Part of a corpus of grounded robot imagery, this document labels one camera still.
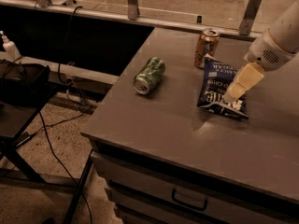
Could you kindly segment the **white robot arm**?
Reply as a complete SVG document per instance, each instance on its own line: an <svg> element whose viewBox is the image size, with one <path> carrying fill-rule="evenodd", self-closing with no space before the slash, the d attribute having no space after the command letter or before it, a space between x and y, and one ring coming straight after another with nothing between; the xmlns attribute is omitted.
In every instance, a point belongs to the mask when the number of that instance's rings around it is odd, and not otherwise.
<svg viewBox="0 0 299 224"><path fill-rule="evenodd" d="M256 86L267 71L278 70L299 50L299 0L250 45L244 59L248 62L235 75L223 99L233 103Z"/></svg>

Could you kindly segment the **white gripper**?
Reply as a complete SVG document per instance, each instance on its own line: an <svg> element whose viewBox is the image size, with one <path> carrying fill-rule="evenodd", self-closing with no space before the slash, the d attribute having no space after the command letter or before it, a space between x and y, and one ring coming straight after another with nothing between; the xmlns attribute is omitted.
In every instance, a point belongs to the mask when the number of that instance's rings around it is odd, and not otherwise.
<svg viewBox="0 0 299 224"><path fill-rule="evenodd" d="M265 71L278 70L295 57L294 53L282 49L269 30L256 38L244 59L248 61L236 73L223 99L226 103L237 101L264 78Z"/></svg>

